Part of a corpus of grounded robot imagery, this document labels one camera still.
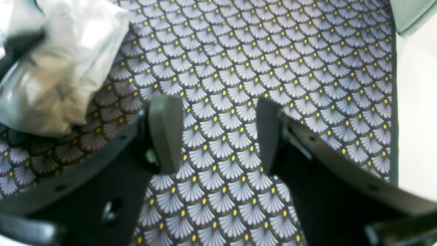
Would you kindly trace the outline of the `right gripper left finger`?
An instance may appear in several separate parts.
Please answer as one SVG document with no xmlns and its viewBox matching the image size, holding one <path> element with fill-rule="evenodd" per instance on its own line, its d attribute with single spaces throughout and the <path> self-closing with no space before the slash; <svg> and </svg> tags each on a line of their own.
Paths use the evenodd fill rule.
<svg viewBox="0 0 437 246">
<path fill-rule="evenodd" d="M 150 180 L 179 171 L 183 128 L 181 97 L 152 97 L 85 162 L 1 201 L 1 237 L 23 246 L 127 246 Z"/>
</svg>

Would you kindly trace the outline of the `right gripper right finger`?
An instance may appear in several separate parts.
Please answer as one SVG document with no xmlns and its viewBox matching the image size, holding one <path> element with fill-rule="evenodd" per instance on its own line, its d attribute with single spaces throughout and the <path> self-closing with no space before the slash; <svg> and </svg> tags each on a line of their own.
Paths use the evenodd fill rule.
<svg viewBox="0 0 437 246">
<path fill-rule="evenodd" d="M 268 98 L 256 128 L 261 164 L 289 188 L 310 246 L 436 243 L 436 202 L 360 169 Z"/>
</svg>

